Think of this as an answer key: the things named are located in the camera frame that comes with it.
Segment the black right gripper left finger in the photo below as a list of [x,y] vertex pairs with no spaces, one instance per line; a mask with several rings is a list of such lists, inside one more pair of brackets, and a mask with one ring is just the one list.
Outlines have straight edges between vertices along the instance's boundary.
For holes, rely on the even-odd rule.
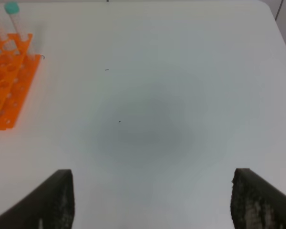
[[0,229],[71,229],[75,217],[73,175],[60,169],[0,215]]

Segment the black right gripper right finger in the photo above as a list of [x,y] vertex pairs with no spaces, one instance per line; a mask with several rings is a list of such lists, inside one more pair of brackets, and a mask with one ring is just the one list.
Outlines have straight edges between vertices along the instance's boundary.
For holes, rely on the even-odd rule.
[[235,229],[286,229],[286,195],[249,168],[237,168],[230,212]]

